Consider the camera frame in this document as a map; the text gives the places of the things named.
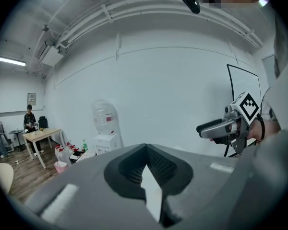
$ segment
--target gray device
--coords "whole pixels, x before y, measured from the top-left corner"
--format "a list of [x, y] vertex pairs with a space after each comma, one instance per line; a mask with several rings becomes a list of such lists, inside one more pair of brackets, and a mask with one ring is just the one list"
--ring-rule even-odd
[[224, 117], [200, 125], [196, 128], [201, 138], [224, 138], [236, 153], [247, 147], [250, 125], [260, 112], [260, 107], [248, 92], [243, 92], [229, 106], [225, 107]]
[[[259, 148], [248, 147], [239, 160], [142, 144], [76, 163], [34, 192], [25, 206], [10, 201], [37, 229], [250, 229], [287, 190], [283, 164], [288, 165], [288, 131]], [[159, 222], [140, 187], [146, 165], [162, 189]], [[60, 199], [54, 221], [42, 219], [69, 184], [78, 191]]]

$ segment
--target wooden floor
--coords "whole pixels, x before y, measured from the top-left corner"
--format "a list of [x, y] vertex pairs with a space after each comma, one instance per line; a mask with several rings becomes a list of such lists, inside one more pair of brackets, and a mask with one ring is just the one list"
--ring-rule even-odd
[[57, 161], [54, 149], [50, 149], [46, 141], [42, 141], [40, 145], [45, 151], [40, 155], [46, 169], [42, 167], [38, 157], [31, 160], [27, 149], [21, 152], [15, 150], [10, 152], [8, 157], [0, 159], [0, 163], [8, 163], [14, 169], [14, 179], [9, 195], [16, 197], [21, 202], [24, 202], [37, 188], [58, 174], [53, 165]]

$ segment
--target ceiling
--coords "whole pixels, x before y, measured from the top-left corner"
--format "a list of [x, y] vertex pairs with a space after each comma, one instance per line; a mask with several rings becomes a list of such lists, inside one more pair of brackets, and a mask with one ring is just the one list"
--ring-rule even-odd
[[[37, 60], [45, 40], [56, 42], [84, 18], [122, 0], [23, 0], [12, 12], [0, 33], [0, 56], [26, 62], [26, 67], [0, 62], [0, 68], [31, 72], [45, 76], [50, 66]], [[274, 34], [274, 13], [269, 5], [257, 3], [242, 8], [222, 9], [234, 16], [265, 42]], [[44, 25], [50, 30], [42, 33]]]

